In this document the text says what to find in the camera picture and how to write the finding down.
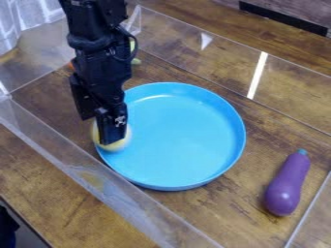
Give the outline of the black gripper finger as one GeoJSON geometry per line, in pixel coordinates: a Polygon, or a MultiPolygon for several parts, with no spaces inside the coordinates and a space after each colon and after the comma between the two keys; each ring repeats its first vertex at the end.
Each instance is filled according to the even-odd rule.
{"type": "Polygon", "coordinates": [[[83,120],[93,118],[99,105],[93,97],[91,86],[79,76],[71,76],[69,88],[80,118],[83,120]]]}
{"type": "Polygon", "coordinates": [[[96,121],[101,145],[111,145],[123,140],[127,135],[127,106],[97,108],[96,121]]]}

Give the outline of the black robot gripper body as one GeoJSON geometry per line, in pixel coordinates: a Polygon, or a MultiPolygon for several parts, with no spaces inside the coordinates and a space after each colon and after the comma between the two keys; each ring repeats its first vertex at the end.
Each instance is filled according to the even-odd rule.
{"type": "Polygon", "coordinates": [[[95,50],[77,46],[73,50],[72,75],[91,86],[97,108],[125,105],[123,84],[132,75],[131,45],[115,43],[95,50]]]}

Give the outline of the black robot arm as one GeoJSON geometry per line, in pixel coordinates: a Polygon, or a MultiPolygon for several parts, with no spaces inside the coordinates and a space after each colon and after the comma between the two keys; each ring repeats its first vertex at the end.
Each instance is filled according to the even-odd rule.
{"type": "Polygon", "coordinates": [[[59,0],[67,18],[71,60],[71,93],[83,119],[95,118],[101,145],[123,140],[128,112],[123,84],[132,76],[136,38],[121,27],[124,0],[59,0]]]}

